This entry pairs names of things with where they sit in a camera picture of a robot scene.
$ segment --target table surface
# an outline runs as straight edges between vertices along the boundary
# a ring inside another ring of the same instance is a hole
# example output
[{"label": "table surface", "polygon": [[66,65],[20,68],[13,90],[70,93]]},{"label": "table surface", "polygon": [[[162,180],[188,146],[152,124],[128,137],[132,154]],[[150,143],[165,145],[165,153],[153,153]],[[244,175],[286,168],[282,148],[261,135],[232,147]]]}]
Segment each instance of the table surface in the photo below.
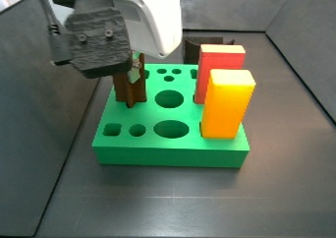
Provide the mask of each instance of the table surface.
[{"label": "table surface", "polygon": [[[336,129],[262,33],[236,39],[257,87],[240,169],[100,165],[90,143],[112,80],[98,84],[38,237],[336,235]],[[182,62],[182,47],[164,63]],[[160,62],[146,58],[146,63]]]}]

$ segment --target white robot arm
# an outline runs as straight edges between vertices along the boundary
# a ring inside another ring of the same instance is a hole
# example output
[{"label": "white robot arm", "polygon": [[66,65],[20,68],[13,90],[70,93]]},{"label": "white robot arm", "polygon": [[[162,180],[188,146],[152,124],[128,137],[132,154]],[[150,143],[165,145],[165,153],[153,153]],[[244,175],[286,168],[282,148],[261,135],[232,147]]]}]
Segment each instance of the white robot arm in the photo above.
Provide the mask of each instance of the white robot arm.
[{"label": "white robot arm", "polygon": [[130,48],[165,58],[181,42],[180,0],[113,0],[121,11]]}]

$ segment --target small circular hole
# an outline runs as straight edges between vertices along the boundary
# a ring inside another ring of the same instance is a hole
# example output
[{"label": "small circular hole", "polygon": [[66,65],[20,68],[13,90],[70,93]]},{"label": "small circular hole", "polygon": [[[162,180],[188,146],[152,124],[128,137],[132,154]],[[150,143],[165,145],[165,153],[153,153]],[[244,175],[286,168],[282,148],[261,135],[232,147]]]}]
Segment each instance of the small circular hole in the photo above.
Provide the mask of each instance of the small circular hole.
[{"label": "small circular hole", "polygon": [[172,76],[164,77],[165,82],[173,82],[174,78]]},{"label": "small circular hole", "polygon": [[145,133],[145,127],[141,124],[134,124],[130,126],[128,131],[133,137],[141,137]]},{"label": "small circular hole", "polygon": [[164,90],[156,94],[154,101],[164,108],[176,108],[184,103],[184,96],[174,90]]},{"label": "small circular hole", "polygon": [[165,74],[166,73],[166,69],[157,69],[157,73],[158,74]]},{"label": "small circular hole", "polygon": [[189,127],[180,121],[166,120],[153,126],[153,132],[162,138],[178,139],[189,133]]},{"label": "small circular hole", "polygon": [[172,72],[174,75],[180,75],[182,73],[182,71],[180,69],[173,69]]}]

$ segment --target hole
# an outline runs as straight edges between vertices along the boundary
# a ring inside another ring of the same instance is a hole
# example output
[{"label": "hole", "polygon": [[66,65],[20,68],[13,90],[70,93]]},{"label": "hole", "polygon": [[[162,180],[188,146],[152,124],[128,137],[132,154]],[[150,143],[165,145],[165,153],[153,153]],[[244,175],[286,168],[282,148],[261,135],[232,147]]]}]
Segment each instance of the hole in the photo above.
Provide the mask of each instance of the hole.
[{"label": "hole", "polygon": [[106,124],[104,128],[104,136],[116,137],[121,133],[121,124]]},{"label": "hole", "polygon": [[166,73],[166,69],[157,69],[157,73],[158,74],[165,74]]},{"label": "hole", "polygon": [[165,90],[156,94],[154,101],[164,108],[176,108],[184,103],[184,96],[173,90]]},{"label": "hole", "polygon": [[196,69],[190,70],[190,75],[192,75],[192,79],[197,78],[197,70]]},{"label": "hole", "polygon": [[173,69],[172,72],[174,75],[180,75],[182,73],[182,71],[180,69]]},{"label": "hole", "polygon": [[134,124],[129,128],[129,134],[133,137],[141,137],[141,135],[145,133],[145,127],[141,124]]},{"label": "hole", "polygon": [[173,82],[174,78],[172,76],[164,77],[165,82]]},{"label": "hole", "polygon": [[166,120],[153,126],[153,132],[162,138],[178,139],[189,133],[189,127],[180,121]]}]

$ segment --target black object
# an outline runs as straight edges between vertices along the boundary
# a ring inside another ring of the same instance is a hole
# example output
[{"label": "black object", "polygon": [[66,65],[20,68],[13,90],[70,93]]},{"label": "black object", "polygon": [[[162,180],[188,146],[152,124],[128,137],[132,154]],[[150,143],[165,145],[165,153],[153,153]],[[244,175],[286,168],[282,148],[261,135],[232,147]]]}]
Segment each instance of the black object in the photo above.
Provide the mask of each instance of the black object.
[{"label": "black object", "polygon": [[0,24],[0,236],[28,237],[37,231],[97,81],[69,65],[49,64],[38,0],[6,9]]},{"label": "black object", "polygon": [[130,69],[126,25],[120,11],[105,8],[69,16],[72,66],[86,78],[110,76]]},{"label": "black object", "polygon": [[201,44],[226,44],[233,45],[234,39],[222,42],[222,37],[184,37],[184,64],[198,64]]},{"label": "black object", "polygon": [[[130,69],[126,24],[113,0],[53,0],[74,12],[65,21],[70,64],[85,78],[100,78]],[[56,51],[60,57],[64,50]]]},{"label": "black object", "polygon": [[68,64],[72,59],[68,40],[69,34],[50,34],[48,36],[50,61],[56,66]]}]

